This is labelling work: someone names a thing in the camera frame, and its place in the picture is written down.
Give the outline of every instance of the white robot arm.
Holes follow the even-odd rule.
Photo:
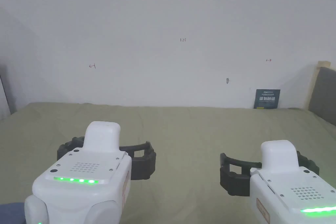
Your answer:
[[[241,167],[241,174],[229,166]],[[262,144],[262,163],[221,154],[220,183],[230,195],[249,196],[261,224],[336,223],[336,189],[314,162],[287,140]]]
[[[118,224],[130,190],[132,157],[138,150],[130,146],[132,157],[121,151],[119,134],[117,123],[92,122],[83,147],[67,150],[34,181],[33,195],[25,201],[26,223]],[[150,143],[146,145],[154,161],[146,171],[153,173],[156,154]],[[137,166],[151,161],[137,160]]]

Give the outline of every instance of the olive green cloth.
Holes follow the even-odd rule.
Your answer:
[[[92,121],[116,122],[121,145],[150,141],[157,153],[152,177],[131,182],[122,224],[257,223],[248,198],[220,186],[220,153],[261,161],[269,140],[290,140],[336,186],[336,127],[309,111],[31,103],[0,122],[0,204],[24,201],[58,146]]]

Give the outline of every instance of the gray cushion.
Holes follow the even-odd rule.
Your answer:
[[[336,71],[321,68],[311,95],[309,111],[336,125]]]

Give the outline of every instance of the label sticker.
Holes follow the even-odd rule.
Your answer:
[[[126,191],[126,186],[128,184],[128,180],[129,180],[129,171],[127,172],[126,178],[125,178],[125,182],[123,185],[123,196],[125,195],[125,191]]]
[[[127,175],[126,175],[126,178],[125,178],[125,181],[124,181],[124,185],[123,185],[123,202],[122,202],[122,209],[124,209],[124,205],[125,205],[125,202],[126,202],[125,191],[126,191],[126,187],[127,187],[128,181],[129,181],[129,171],[127,172]]]
[[[262,213],[262,215],[264,216],[264,218],[267,221],[267,223],[270,224],[269,213],[267,212],[266,208],[264,208],[264,206],[262,205],[262,203],[260,202],[260,200],[258,198],[257,198],[257,208]]]

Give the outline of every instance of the wooden frame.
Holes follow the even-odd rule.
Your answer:
[[[330,65],[331,65],[330,61],[318,61],[316,69],[314,70],[313,76],[311,78],[307,99],[306,99],[305,105],[304,105],[305,110],[307,110],[308,107],[309,107],[311,95],[313,94],[313,90],[314,90],[314,87],[315,87],[317,75],[319,74],[320,69],[321,68],[331,68]]]

